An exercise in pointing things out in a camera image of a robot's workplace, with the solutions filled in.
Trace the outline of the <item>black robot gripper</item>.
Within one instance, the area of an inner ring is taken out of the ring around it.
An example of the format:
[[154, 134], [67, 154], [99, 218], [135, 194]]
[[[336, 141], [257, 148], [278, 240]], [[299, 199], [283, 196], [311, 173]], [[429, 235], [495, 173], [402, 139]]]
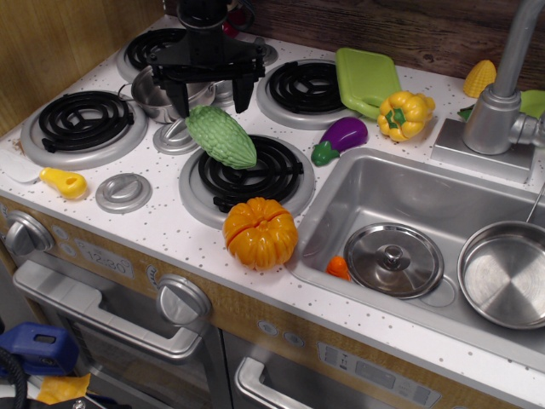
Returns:
[[[184, 37], [173, 45], [152, 52], [147, 63], [156, 72], [172, 74], [176, 81], [190, 83], [232, 80], [236, 113], [248, 109], [254, 83], [265, 75], [262, 47], [229, 37], [222, 29], [225, 14], [207, 17], [181, 14]], [[181, 118], [189, 116], [186, 84], [167, 80], [164, 89]]]

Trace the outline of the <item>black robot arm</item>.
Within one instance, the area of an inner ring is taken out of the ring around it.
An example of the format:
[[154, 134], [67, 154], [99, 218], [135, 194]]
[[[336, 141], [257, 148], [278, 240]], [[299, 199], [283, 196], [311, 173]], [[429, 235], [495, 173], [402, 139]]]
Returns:
[[244, 112], [254, 83], [265, 76], [264, 50], [229, 37], [222, 29], [228, 1], [179, 1], [178, 19], [186, 28], [179, 42], [149, 54], [154, 83], [163, 89], [181, 117], [189, 116], [187, 85], [232, 83], [235, 112]]

